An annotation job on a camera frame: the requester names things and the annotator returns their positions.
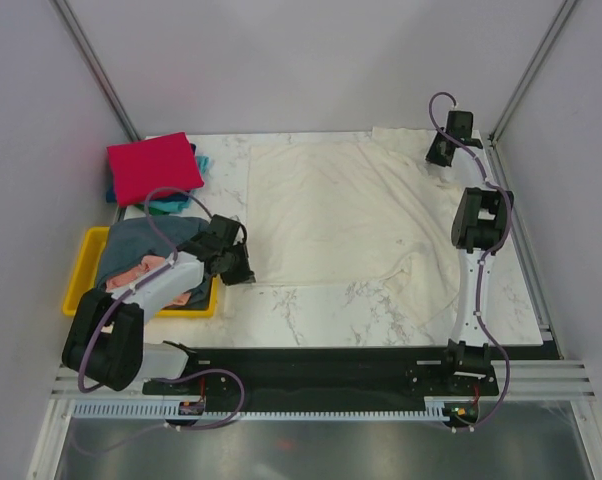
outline white enclosure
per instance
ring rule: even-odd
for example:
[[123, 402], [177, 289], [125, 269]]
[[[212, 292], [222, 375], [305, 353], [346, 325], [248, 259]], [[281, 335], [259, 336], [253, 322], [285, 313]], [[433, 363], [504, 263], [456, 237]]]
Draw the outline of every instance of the white enclosure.
[[[557, 11], [576, 3], [541, 62]], [[88, 62], [58, 4], [76, 14]], [[0, 1], [0, 479], [24, 478], [34, 451], [80, 238], [115, 214], [106, 146], [135, 133], [430, 128], [439, 90], [484, 138], [498, 127], [542, 322], [602, 404], [602, 0]]]
[[560, 0], [72, 0], [142, 135], [492, 129]]

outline glass panel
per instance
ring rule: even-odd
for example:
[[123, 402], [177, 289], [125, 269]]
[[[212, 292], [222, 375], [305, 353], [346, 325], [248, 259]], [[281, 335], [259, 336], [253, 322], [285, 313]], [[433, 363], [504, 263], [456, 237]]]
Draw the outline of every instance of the glass panel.
[[[146, 421], [73, 420], [97, 450]], [[408, 422], [239, 421], [204, 432], [163, 428], [97, 458], [66, 442], [58, 480], [588, 479], [568, 403], [506, 404], [475, 433]]]

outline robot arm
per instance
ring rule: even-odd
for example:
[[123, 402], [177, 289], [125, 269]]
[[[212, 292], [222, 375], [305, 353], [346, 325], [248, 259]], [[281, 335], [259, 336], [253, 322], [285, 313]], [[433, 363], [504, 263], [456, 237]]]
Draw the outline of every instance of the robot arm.
[[[451, 110], [446, 133], [466, 146], [482, 148], [472, 139], [471, 112]], [[428, 151], [426, 160], [442, 167], [451, 166], [458, 145], [440, 132]], [[512, 192], [506, 192], [510, 206]], [[448, 340], [442, 366], [446, 377], [484, 378], [491, 373], [489, 339], [479, 324], [486, 317], [487, 292], [495, 261], [486, 252], [507, 234], [507, 205], [498, 191], [466, 188], [452, 226], [452, 244], [458, 249], [461, 281], [457, 318]]]
[[[239, 230], [243, 239], [235, 243]], [[105, 312], [126, 292], [110, 317], [110, 333], [99, 332], [89, 353], [86, 376], [110, 387], [123, 390], [137, 378], [178, 378], [186, 365], [187, 354], [168, 344], [144, 344], [143, 328], [176, 295], [201, 283], [204, 275], [219, 275], [226, 285], [254, 282], [246, 248], [245, 227], [232, 219], [214, 215], [207, 230], [177, 247], [176, 261], [148, 283], [142, 280], [111, 293], [93, 288], [79, 302], [70, 333], [63, 349], [63, 364], [79, 371], [88, 344]]]

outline teal cloth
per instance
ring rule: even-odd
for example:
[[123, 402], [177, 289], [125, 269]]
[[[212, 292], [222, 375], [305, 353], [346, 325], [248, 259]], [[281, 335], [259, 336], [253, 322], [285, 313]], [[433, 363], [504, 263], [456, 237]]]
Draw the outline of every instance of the teal cloth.
[[[197, 155], [196, 160], [197, 166], [199, 167], [199, 172], [203, 176], [210, 168], [210, 157], [206, 157], [205, 155]], [[187, 208], [190, 205], [191, 202], [191, 198], [179, 202], [151, 201], [150, 206], [152, 208], [156, 208], [157, 210], [161, 210], [162, 212], [166, 213], [181, 213], [185, 208]]]

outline cable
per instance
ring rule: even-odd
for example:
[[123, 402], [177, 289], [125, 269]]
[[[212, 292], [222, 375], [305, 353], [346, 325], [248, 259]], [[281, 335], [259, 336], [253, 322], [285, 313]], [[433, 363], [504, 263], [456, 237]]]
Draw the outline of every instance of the cable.
[[[161, 238], [170, 247], [170, 249], [172, 250], [172, 262], [176, 262], [177, 258], [179, 257], [179, 252], [177, 251], [177, 246], [156, 226], [156, 224], [154, 223], [154, 220], [152, 219], [152, 215], [150, 215], [150, 201], [152, 200], [152, 198], [154, 198], [154, 196], [157, 193], [166, 192], [166, 191], [178, 192], [183, 195], [187, 195], [203, 209], [203, 211], [208, 215], [208, 217], [212, 218], [212, 213], [210, 212], [210, 210], [208, 210], [208, 208], [205, 205], [203, 205], [203, 203], [201, 203], [200, 200], [198, 200], [197, 198], [194, 198], [194, 196], [192, 194], [190, 194], [189, 192], [186, 192], [185, 190], [181, 190], [180, 188], [175, 188], [175, 187], [155, 188], [150, 193], [148, 193], [148, 195], [145, 197], [145, 201], [143, 203], [143, 210], [145, 212], [146, 220], [150, 224], [150, 227], [152, 228], [154, 233], [156, 233], [159, 236], [159, 238]], [[169, 270], [170, 268], [172, 268], [171, 263], [166, 263], [165, 265], [162, 265], [161, 267], [159, 267], [158, 269], [156, 269], [155, 271], [150, 273], [144, 279], [136, 282], [134, 288], [136, 289], [136, 288], [142, 287], [143, 285], [145, 285], [148, 282], [151, 282], [152, 280], [154, 280], [155, 278], [157, 278], [159, 275], [161, 275], [163, 272]], [[108, 320], [110, 320], [110, 317], [115, 312], [115, 310], [123, 303], [123, 301], [126, 298], [128, 298], [130, 295], [132, 295], [132, 293], [133, 293], [133, 290], [131, 288], [129, 288], [125, 292], [123, 292], [119, 298], [117, 298], [114, 302], [112, 302], [112, 305], [110, 305], [110, 308], [108, 308], [106, 310], [106, 312], [103, 314], [103, 317], [101, 317], [101, 320], [95, 327], [94, 332], [92, 333], [92, 336], [90, 337], [90, 341], [88, 342], [88, 345], [86, 346], [85, 353], [83, 354], [83, 357], [81, 358], [81, 364], [79, 365], [79, 377], [77, 379], [77, 383], [79, 385], [79, 391], [81, 393], [91, 393], [91, 392], [94, 392], [95, 390], [98, 390], [99, 388], [101, 388], [103, 386], [103, 384], [101, 384], [101, 383], [97, 383], [96, 385], [93, 385], [91, 387], [85, 386], [85, 371], [88, 367], [88, 360], [90, 359], [90, 355], [92, 355], [92, 350], [94, 350], [94, 346], [97, 343], [97, 340], [99, 338], [99, 333], [101, 333], [101, 330], [107, 324]]]
[[[432, 125], [446, 139], [448, 139], [449, 141], [454, 143], [457, 147], [463, 149], [466, 153], [468, 153], [470, 155], [470, 157], [476, 163], [477, 168], [479, 169], [479, 172], [481, 172], [481, 176], [483, 177], [483, 183], [487, 187], [492, 188], [493, 190], [497, 190], [503, 197], [503, 200], [505, 201], [505, 206], [506, 206], [506, 208], [505, 208], [506, 223], [505, 223], [505, 230], [503, 232], [503, 235], [502, 235], [501, 239], [494, 246], [492, 246], [491, 248], [486, 250], [483, 253], [483, 255], [481, 255], [481, 258], [479, 260], [479, 265], [478, 265], [479, 269], [478, 269], [478, 276], [477, 276], [477, 290], [476, 290], [476, 296], [475, 296], [475, 312], [481, 312], [481, 285], [483, 284], [483, 271], [484, 271], [484, 267], [485, 267], [485, 265], [484, 265], [485, 259], [488, 257], [488, 255], [492, 255], [492, 254], [496, 253], [498, 250], [500, 250], [501, 247], [503, 247], [503, 245], [505, 244], [505, 241], [508, 238], [508, 235], [510, 234], [510, 230], [512, 228], [512, 202], [510, 201], [510, 197], [508, 196], [507, 192], [503, 188], [501, 188], [499, 185], [492, 184], [488, 181], [488, 174], [487, 174], [485, 167], [483, 166], [483, 163], [481, 162], [481, 159], [469, 147], [467, 147], [466, 145], [461, 143], [459, 140], [454, 138], [452, 135], [447, 134], [445, 132], [445, 130], [442, 127], [440, 127], [439, 124], [437, 123], [436, 119], [434, 118], [434, 112], [433, 112], [432, 107], [434, 105], [434, 101], [438, 97], [442, 97], [442, 96], [448, 97], [450, 100], [452, 100], [452, 102], [454, 103], [454, 106], [455, 107], [457, 106], [457, 100], [454, 98], [454, 96], [452, 94], [450, 94], [448, 92], [435, 93], [432, 96], [432, 98], [430, 99], [430, 102], [428, 104], [428, 113], [430, 115], [430, 121], [432, 122]], [[511, 374], [510, 357], [508, 356], [508, 352], [506, 352], [505, 348], [503, 348], [503, 346], [497, 341], [497, 339], [492, 336], [492, 334], [488, 330], [488, 327], [485, 325], [480, 313], [477, 313], [476, 318], [477, 318], [477, 323], [479, 324], [479, 327], [481, 327], [481, 330], [483, 331], [485, 336], [488, 337], [488, 340], [490, 340], [490, 342], [497, 348], [497, 350], [499, 350], [499, 352], [503, 356], [503, 360], [505, 361], [505, 381], [503, 383], [501, 395], [499, 395], [499, 398], [497, 399], [497, 402], [494, 405], [494, 408], [484, 418], [477, 420], [477, 422], [472, 426], [473, 429], [478, 427], [479, 425], [483, 425], [485, 422], [487, 422], [490, 418], [492, 418], [492, 416], [501, 407], [501, 405], [503, 404], [503, 401], [505, 400], [505, 396], [508, 394], [508, 390], [510, 388], [510, 374]]]
[[176, 192], [176, 193], [181, 193], [183, 195], [187, 195], [192, 200], [194, 200], [194, 202], [197, 205], [199, 205], [203, 209], [203, 211], [206, 213], [208, 218], [212, 219], [212, 213], [210, 212], [210, 210], [208, 210], [208, 208], [205, 205], [203, 205], [203, 203], [201, 203], [201, 201], [199, 199], [195, 198], [194, 195], [192, 195], [190, 192], [186, 192], [185, 190], [181, 190], [180, 188], [159, 187], [159, 188], [155, 188], [150, 193], [148, 193], [148, 195], [145, 197], [145, 201], [143, 202], [143, 212], [145, 213], [145, 218], [148, 221], [148, 223], [150, 224], [150, 228], [152, 228], [154, 233], [156, 233], [157, 236], [161, 240], [163, 240], [166, 243], [166, 245], [168, 245], [170, 247], [170, 249], [172, 250], [172, 259], [173, 259], [173, 261], [176, 261], [179, 256], [179, 252], [177, 251], [177, 246], [172, 242], [172, 240], [170, 240], [167, 237], [167, 235], [165, 235], [156, 226], [156, 224], [154, 223], [154, 219], [152, 218], [152, 215], [150, 215], [150, 200], [152, 200], [152, 198], [154, 198], [154, 196], [160, 192], [172, 192], [172, 193]]
[[237, 407], [234, 409], [234, 411], [232, 413], [230, 413], [230, 415], [228, 415], [227, 417], [225, 417], [221, 420], [218, 420], [216, 422], [208, 423], [207, 425], [173, 427], [176, 430], [195, 431], [195, 430], [210, 430], [213, 428], [219, 428], [219, 427], [222, 427], [222, 426], [230, 423], [232, 421], [232, 419], [234, 417], [236, 417], [239, 414], [239, 412], [241, 411], [241, 409], [243, 408], [243, 404], [245, 403], [245, 386], [243, 385], [243, 382], [236, 374], [234, 374], [230, 370], [226, 370], [224, 368], [210, 368], [208, 370], [203, 370], [201, 372], [192, 373], [185, 377], [176, 378], [174, 380], [171, 380], [169, 378], [155, 378], [155, 380], [158, 382], [164, 382], [164, 383], [168, 383], [168, 384], [183, 383], [183, 382], [187, 382], [189, 380], [194, 380], [195, 378], [199, 378], [203, 375], [208, 375], [210, 373], [220, 373], [222, 375], [227, 375], [228, 377], [232, 378], [235, 382], [237, 382], [237, 385], [239, 386], [240, 395], [241, 395], [239, 398], [239, 403], [237, 404]]
[[70, 444], [82, 455], [87, 455], [89, 457], [99, 457], [108, 452], [111, 452], [112, 450], [115, 450], [119, 447], [127, 445], [128, 443], [136, 440], [137, 438], [145, 435], [146, 433], [150, 433], [155, 430], [159, 430], [160, 428], [171, 428], [173, 430], [176, 430], [177, 432], [180, 432], [180, 431], [211, 430], [213, 428], [219, 428], [224, 425], [227, 425], [230, 422], [232, 422], [234, 417], [236, 417], [239, 414], [239, 412], [241, 411], [241, 409], [243, 408], [243, 405], [245, 403], [245, 386], [243, 385], [243, 382], [241, 381], [241, 379], [236, 374], [231, 372], [230, 370], [226, 370], [224, 368], [209, 368], [207, 370], [202, 370], [200, 372], [193, 373], [191, 375], [187, 375], [187, 376], [181, 377], [181, 378], [176, 378], [176, 379], [155, 378], [154, 380], [156, 380], [158, 382], [176, 384], [176, 383], [188, 382], [190, 380], [194, 380], [195, 378], [199, 378], [204, 375], [209, 375], [209, 374], [213, 374], [213, 373], [227, 375], [228, 377], [232, 378], [235, 382], [237, 382], [237, 385], [239, 386], [240, 395], [241, 395], [239, 398], [239, 403], [237, 404], [237, 407], [234, 409], [234, 411], [232, 413], [230, 413], [227, 417], [225, 417], [221, 420], [217, 420], [216, 422], [208, 423], [206, 425], [181, 425], [181, 426], [177, 425], [177, 426], [175, 426], [175, 425], [171, 425], [167, 422], [154, 424], [154, 425], [150, 425], [148, 427], [145, 427], [145, 428], [139, 430], [138, 432], [134, 433], [133, 435], [131, 435], [127, 438], [124, 438], [123, 440], [120, 440], [120, 441], [116, 442], [115, 444], [110, 445], [109, 447], [102, 448], [102, 449], [96, 450], [96, 451], [86, 450], [85, 448], [81, 447], [76, 441], [74, 432], [70, 432]]
[[248, 230], [242, 223], [240, 223], [239, 225], [241, 226], [241, 231], [243, 232], [243, 243], [248, 243]]
[[[156, 195], [159, 192], [163, 192], [163, 191], [171, 191], [171, 192], [179, 192], [182, 193], [184, 195], [187, 195], [188, 197], [190, 197], [192, 200], [194, 200], [202, 209], [203, 211], [205, 211], [205, 213], [208, 215], [208, 217], [211, 219], [212, 218], [212, 213], [210, 212], [210, 210], [208, 210], [206, 208], [206, 206], [201, 203], [201, 201], [199, 201], [198, 199], [194, 198], [194, 196], [192, 196], [189, 192], [186, 192], [184, 190], [178, 189], [178, 188], [173, 188], [173, 187], [160, 187], [157, 188], [155, 190], [153, 190], [152, 192], [150, 192], [146, 198], [145, 198], [145, 202], [144, 202], [144, 212], [146, 215], [146, 219], [148, 220], [148, 223], [150, 224], [150, 227], [152, 228], [152, 230], [159, 236], [159, 238], [161, 238], [172, 250], [172, 255], [173, 255], [173, 262], [177, 260], [178, 256], [179, 256], [179, 252], [177, 250], [176, 245], [163, 233], [161, 232], [161, 230], [156, 226], [156, 224], [154, 223], [154, 220], [152, 219], [152, 216], [150, 215], [150, 200], [154, 197], [154, 195]], [[243, 235], [244, 235], [244, 239], [247, 239], [247, 232], [245, 230], [245, 227], [243, 227]], [[172, 267], [172, 263], [166, 263], [165, 265], [159, 267], [158, 269], [156, 269], [155, 271], [153, 271], [151, 274], [149, 274], [147, 277], [145, 277], [143, 280], [139, 280], [136, 283], [136, 286], [134, 287], [135, 289], [138, 287], [142, 287], [143, 285], [145, 285], [148, 282], [151, 282], [152, 280], [154, 280], [156, 277], [158, 277], [159, 275], [163, 274], [165, 271], [169, 270]], [[110, 307], [108, 308], [108, 310], [106, 310], [106, 312], [104, 313], [103, 317], [101, 317], [101, 320], [99, 321], [99, 323], [97, 324], [97, 326], [94, 329], [94, 332], [92, 334], [92, 337], [90, 337], [90, 341], [88, 342], [88, 345], [86, 346], [85, 349], [85, 353], [83, 354], [83, 357], [81, 359], [81, 364], [79, 365], [79, 375], [77, 378], [77, 383], [78, 383], [78, 387], [79, 387], [79, 391], [82, 393], [91, 393], [94, 392], [95, 390], [101, 388], [103, 386], [103, 384], [101, 383], [97, 383], [91, 387], [86, 387], [85, 386], [85, 373], [86, 373], [86, 368], [88, 365], [88, 360], [90, 359], [90, 355], [92, 354], [92, 351], [94, 350], [94, 346], [96, 345], [96, 342], [99, 338], [99, 333], [101, 332], [101, 330], [103, 329], [103, 327], [106, 325], [106, 323], [108, 322], [108, 320], [110, 319], [110, 317], [112, 316], [112, 314], [116, 311], [116, 309], [123, 303], [123, 301], [128, 298], [131, 294], [133, 293], [133, 289], [129, 288], [127, 289], [125, 292], [123, 292], [123, 294], [121, 294], [121, 296], [119, 298], [117, 298], [114, 302], [112, 302], [112, 305], [110, 305]], [[100, 455], [103, 455], [105, 453], [108, 453], [116, 448], [119, 448], [123, 445], [126, 445], [127, 443], [136, 440], [137, 438], [141, 437], [142, 435], [145, 435], [146, 433], [152, 432], [154, 430], [158, 430], [159, 428], [164, 428], [166, 426], [169, 426], [177, 431], [181, 431], [181, 430], [189, 430], [189, 431], [194, 431], [194, 430], [209, 430], [212, 428], [218, 428], [218, 427], [222, 427], [224, 425], [227, 425], [228, 423], [230, 423], [232, 421], [232, 419], [241, 411], [241, 409], [243, 408], [243, 404], [245, 403], [245, 386], [243, 385], [243, 382], [241, 381], [241, 379], [235, 375], [233, 372], [229, 371], [229, 370], [225, 370], [222, 368], [212, 368], [212, 369], [207, 369], [207, 370], [202, 370], [201, 372], [197, 372], [195, 374], [192, 375], [188, 375], [186, 377], [182, 377], [182, 378], [177, 378], [177, 379], [168, 379], [168, 378], [156, 378], [154, 380], [158, 381], [158, 382], [164, 382], [164, 383], [169, 383], [169, 384], [176, 384], [176, 383], [184, 383], [190, 380], [193, 380], [195, 378], [198, 377], [202, 377], [204, 375], [208, 375], [211, 373], [219, 373], [219, 374], [223, 374], [223, 375], [227, 375], [230, 378], [232, 378], [235, 382], [237, 382], [237, 384], [239, 385], [239, 390], [241, 392], [241, 396], [239, 399], [239, 403], [237, 405], [237, 407], [235, 408], [235, 410], [230, 413], [230, 415], [228, 415], [227, 417], [223, 418], [222, 420], [207, 424], [207, 425], [188, 425], [188, 426], [172, 426], [168, 423], [161, 423], [161, 424], [157, 424], [157, 425], [152, 425], [149, 427], [146, 427], [140, 431], [138, 431], [137, 433], [135, 433], [134, 435], [125, 438], [117, 443], [115, 443], [114, 445], [110, 445], [107, 448], [95, 451], [95, 452], [91, 452], [89, 450], [85, 450], [84, 448], [82, 448], [80, 445], [77, 444], [76, 439], [73, 435], [73, 433], [70, 433], [70, 443], [71, 445], [81, 454], [83, 455], [88, 455], [91, 457], [97, 457]]]
[[198, 403], [201, 403], [205, 402], [205, 377], [201, 377], [199, 384], [201, 385], [201, 392], [199, 393], [200, 400]]
[[479, 389], [479, 384], [474, 384], [474, 400], [472, 400], [471, 407], [476, 406], [479, 403], [479, 399], [481, 398], [481, 390]]

